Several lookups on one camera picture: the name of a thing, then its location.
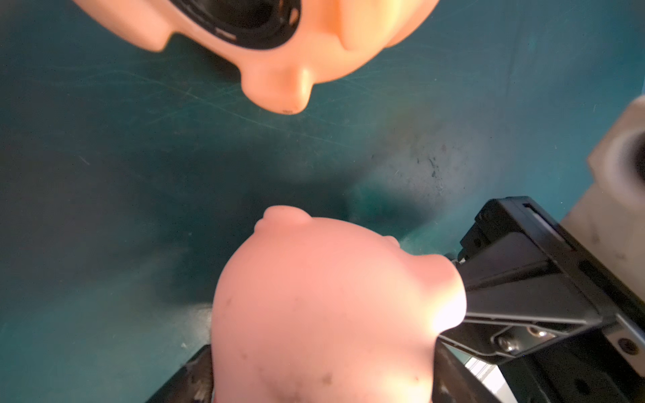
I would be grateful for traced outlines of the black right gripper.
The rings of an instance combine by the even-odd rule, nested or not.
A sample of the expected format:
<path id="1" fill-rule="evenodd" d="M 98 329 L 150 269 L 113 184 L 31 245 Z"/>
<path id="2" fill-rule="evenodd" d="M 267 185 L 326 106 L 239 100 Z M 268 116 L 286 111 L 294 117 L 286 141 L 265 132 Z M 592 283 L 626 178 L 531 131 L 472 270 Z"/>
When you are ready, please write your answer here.
<path id="1" fill-rule="evenodd" d="M 643 401 L 643 302 L 534 200 L 488 201 L 451 262 L 471 291 L 440 338 L 517 401 Z"/>

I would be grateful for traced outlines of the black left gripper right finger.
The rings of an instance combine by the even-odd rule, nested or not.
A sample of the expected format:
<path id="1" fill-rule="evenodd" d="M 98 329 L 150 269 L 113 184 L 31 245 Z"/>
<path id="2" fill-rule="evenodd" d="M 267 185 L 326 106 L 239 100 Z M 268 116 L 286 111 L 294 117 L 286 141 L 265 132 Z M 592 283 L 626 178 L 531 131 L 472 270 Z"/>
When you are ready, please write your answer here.
<path id="1" fill-rule="evenodd" d="M 441 341 L 433 368 L 433 403 L 500 403 Z"/>

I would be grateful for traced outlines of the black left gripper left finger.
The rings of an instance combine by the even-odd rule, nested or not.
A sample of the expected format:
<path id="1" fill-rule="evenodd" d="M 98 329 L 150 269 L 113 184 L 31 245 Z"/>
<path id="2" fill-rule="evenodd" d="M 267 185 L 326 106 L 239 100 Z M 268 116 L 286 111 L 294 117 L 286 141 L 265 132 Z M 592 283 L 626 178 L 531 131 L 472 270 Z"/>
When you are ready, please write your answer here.
<path id="1" fill-rule="evenodd" d="M 147 403 L 210 403 L 213 401 L 211 345 L 204 345 Z"/>

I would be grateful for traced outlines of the pink piggy bank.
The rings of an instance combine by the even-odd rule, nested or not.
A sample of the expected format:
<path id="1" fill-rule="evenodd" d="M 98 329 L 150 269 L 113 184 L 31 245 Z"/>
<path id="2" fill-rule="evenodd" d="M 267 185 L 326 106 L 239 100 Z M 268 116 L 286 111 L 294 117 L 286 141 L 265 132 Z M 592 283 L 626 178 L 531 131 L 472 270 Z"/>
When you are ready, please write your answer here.
<path id="1" fill-rule="evenodd" d="M 438 336 L 466 306 L 446 257 L 273 206 L 218 280 L 214 399 L 428 402 Z"/>

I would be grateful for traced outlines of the peach piggy bank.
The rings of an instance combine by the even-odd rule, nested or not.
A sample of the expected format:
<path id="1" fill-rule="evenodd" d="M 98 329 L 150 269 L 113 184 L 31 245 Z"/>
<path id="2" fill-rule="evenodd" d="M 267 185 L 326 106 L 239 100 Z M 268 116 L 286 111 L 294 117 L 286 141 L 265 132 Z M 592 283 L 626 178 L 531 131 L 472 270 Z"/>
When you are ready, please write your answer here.
<path id="1" fill-rule="evenodd" d="M 299 1 L 292 38 L 272 50 L 250 50 L 208 33 L 174 1 L 80 1 L 103 27 L 139 48 L 161 51 L 184 35 L 234 64 L 251 102 L 276 114 L 299 114 L 314 85 L 355 72 L 382 50 L 405 40 L 435 1 Z"/>

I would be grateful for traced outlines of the black round plug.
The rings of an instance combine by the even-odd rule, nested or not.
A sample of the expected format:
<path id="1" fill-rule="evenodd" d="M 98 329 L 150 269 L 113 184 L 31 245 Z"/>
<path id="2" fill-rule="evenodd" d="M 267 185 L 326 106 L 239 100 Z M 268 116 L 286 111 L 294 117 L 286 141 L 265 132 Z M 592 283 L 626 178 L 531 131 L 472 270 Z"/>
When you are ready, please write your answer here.
<path id="1" fill-rule="evenodd" d="M 179 0 L 173 5 L 208 33 L 250 50 L 272 50 L 287 43 L 302 11 L 297 0 Z"/>

